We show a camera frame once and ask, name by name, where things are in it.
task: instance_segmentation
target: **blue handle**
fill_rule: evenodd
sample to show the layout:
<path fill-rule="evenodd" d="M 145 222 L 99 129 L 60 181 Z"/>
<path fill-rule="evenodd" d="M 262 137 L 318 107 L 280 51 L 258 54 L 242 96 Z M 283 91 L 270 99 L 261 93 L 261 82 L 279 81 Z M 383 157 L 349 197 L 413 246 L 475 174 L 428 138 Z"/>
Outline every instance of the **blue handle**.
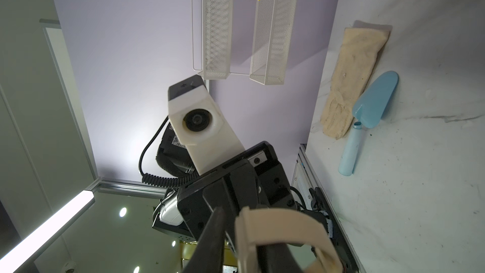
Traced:
<path fill-rule="evenodd" d="M 362 123 L 356 122 L 350 128 L 349 138 L 345 149 L 343 150 L 342 159 L 338 166 L 338 171 L 343 176 L 350 176 L 354 171 L 355 159 L 359 150 L 360 140 L 362 138 Z"/>

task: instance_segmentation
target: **white wire basket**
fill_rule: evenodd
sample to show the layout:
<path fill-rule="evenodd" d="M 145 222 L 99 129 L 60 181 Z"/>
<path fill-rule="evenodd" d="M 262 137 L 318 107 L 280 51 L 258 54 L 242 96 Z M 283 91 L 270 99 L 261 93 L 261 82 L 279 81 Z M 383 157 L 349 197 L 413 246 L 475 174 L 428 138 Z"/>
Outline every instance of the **white wire basket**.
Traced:
<path fill-rule="evenodd" d="M 256 6 L 249 78 L 264 85 L 285 83 L 296 0 L 260 0 Z"/>
<path fill-rule="evenodd" d="M 203 79 L 226 79 L 230 73 L 233 0 L 202 0 Z"/>

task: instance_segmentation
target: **white table surface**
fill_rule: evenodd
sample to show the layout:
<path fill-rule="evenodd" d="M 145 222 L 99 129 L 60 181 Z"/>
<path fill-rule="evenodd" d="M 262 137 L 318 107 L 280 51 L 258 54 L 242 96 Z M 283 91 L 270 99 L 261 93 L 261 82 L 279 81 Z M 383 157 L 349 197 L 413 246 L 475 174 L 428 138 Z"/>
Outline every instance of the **white table surface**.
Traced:
<path fill-rule="evenodd" d="M 319 120 L 356 20 L 393 27 L 371 81 L 400 81 L 344 177 Z M 485 0 L 338 1 L 306 154 L 367 273 L 485 271 L 484 114 Z"/>

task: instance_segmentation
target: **blue trowel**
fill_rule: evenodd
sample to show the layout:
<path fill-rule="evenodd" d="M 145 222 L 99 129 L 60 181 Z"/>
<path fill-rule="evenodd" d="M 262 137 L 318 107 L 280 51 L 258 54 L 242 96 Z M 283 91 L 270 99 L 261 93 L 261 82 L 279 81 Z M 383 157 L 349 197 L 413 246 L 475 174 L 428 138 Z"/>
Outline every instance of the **blue trowel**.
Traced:
<path fill-rule="evenodd" d="M 355 102 L 352 114 L 358 120 L 350 128 L 349 138 L 338 171 L 344 176 L 352 175 L 357 152 L 362 139 L 362 127 L 372 129 L 379 124 L 399 77 L 389 71 L 380 75 Z"/>

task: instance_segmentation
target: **lavender wall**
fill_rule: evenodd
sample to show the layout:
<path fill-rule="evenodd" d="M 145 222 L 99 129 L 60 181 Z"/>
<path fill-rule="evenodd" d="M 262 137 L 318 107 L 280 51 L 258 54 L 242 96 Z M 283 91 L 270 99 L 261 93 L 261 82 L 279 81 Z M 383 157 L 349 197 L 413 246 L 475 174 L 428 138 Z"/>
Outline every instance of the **lavender wall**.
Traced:
<path fill-rule="evenodd" d="M 138 156 L 167 115 L 167 88 L 193 75 L 190 0 L 54 2 L 98 173 L 140 180 Z M 262 139 L 275 145 L 288 175 L 308 136 L 336 3 L 298 0 L 284 86 L 243 76 L 214 84 L 215 99 L 245 146 Z M 254 12 L 254 1 L 235 0 L 234 72 L 248 72 Z M 147 152 L 144 169 L 167 175 L 155 152 Z"/>

